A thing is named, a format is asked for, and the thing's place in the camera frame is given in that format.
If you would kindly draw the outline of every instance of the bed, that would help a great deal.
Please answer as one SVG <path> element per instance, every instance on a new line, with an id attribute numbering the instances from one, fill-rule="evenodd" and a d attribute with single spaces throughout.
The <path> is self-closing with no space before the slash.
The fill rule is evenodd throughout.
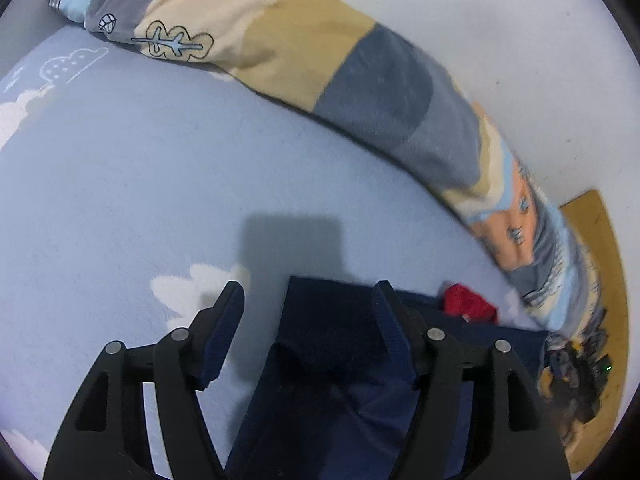
<path id="1" fill-rule="evenodd" d="M 0 305 L 12 356 L 0 429 L 33 471 L 105 341 L 155 341 L 228 280 L 248 290 L 247 314 L 212 386 L 221 395 L 200 399 L 222 458 L 292 274 L 426 294 L 462 282 L 535 328 L 482 247 L 391 163 L 225 73 L 153 62 L 67 25 L 45 1 L 14 0 L 0 21 L 15 28 L 23 5 L 36 16 L 0 65 Z M 408 25 L 398 15 L 396 27 Z"/>

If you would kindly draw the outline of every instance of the white cloud pattern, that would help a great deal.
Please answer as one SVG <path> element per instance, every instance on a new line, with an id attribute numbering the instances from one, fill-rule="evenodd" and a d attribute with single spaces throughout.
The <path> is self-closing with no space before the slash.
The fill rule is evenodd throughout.
<path id="1" fill-rule="evenodd" d="M 27 104 L 43 97 L 53 89 L 53 85 L 44 85 L 39 90 L 25 90 L 15 101 L 0 104 L 0 150 L 11 136 L 18 131 L 20 123 L 29 115 Z"/>
<path id="2" fill-rule="evenodd" d="M 55 84 L 59 81 L 71 83 L 101 57 L 106 56 L 108 52 L 109 49 L 105 46 L 95 50 L 78 48 L 68 56 L 52 57 L 40 67 L 38 74 L 50 84 Z"/>
<path id="3" fill-rule="evenodd" d="M 29 440 L 18 430 L 0 430 L 15 455 L 27 468 L 41 479 L 44 475 L 44 466 L 47 465 L 49 451 L 37 440 Z"/>
<path id="4" fill-rule="evenodd" d="M 178 314 L 167 320 L 169 330 L 189 326 L 198 311 L 215 303 L 226 282 L 239 282 L 245 291 L 249 288 L 249 271 L 238 264 L 231 270 L 193 264 L 189 268 L 189 275 L 190 278 L 158 276 L 151 280 L 154 296 Z"/>
<path id="5" fill-rule="evenodd" d="M 25 65 L 22 65 L 20 68 L 17 68 L 16 70 L 14 70 L 14 73 L 11 74 L 11 81 L 9 81 L 4 87 L 4 92 L 2 92 L 3 94 L 6 94 L 9 91 L 9 89 L 12 88 L 18 82 L 18 79 L 20 79 L 20 72 L 24 70 L 24 67 Z"/>

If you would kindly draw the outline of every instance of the white wall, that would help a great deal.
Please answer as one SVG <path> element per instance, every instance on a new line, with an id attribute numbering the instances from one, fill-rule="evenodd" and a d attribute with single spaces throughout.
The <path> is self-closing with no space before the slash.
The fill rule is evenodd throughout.
<path id="1" fill-rule="evenodd" d="M 640 336 L 640 66 L 602 1 L 345 1 L 447 66 L 557 203 L 603 192 Z M 634 360 L 624 407 L 639 379 Z"/>

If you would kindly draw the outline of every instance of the screw head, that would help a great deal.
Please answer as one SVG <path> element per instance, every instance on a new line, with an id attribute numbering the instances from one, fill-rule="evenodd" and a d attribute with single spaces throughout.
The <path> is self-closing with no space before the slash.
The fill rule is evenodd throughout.
<path id="1" fill-rule="evenodd" d="M 122 343 L 120 341 L 111 341 L 104 347 L 104 351 L 111 355 L 117 354 L 120 350 L 122 350 Z"/>
<path id="2" fill-rule="evenodd" d="M 444 339 L 444 332 L 439 328 L 430 328 L 427 330 L 427 337 L 432 341 L 442 341 Z"/>
<path id="3" fill-rule="evenodd" d="M 186 328 L 176 328 L 171 332 L 171 339 L 174 341 L 184 341 L 189 337 L 189 331 Z"/>
<path id="4" fill-rule="evenodd" d="M 495 342 L 495 349 L 497 349 L 498 352 L 506 354 L 511 351 L 511 343 L 504 339 L 498 339 L 498 341 Z"/>

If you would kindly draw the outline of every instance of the patterned blanket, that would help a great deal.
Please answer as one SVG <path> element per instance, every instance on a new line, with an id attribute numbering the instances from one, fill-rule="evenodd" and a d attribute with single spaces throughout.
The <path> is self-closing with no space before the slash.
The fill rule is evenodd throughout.
<path id="1" fill-rule="evenodd" d="M 542 328 L 580 340 L 600 301 L 588 248 L 481 106 L 384 25 L 340 0 L 49 4 L 146 56 L 215 64 L 391 158 L 456 212 Z"/>

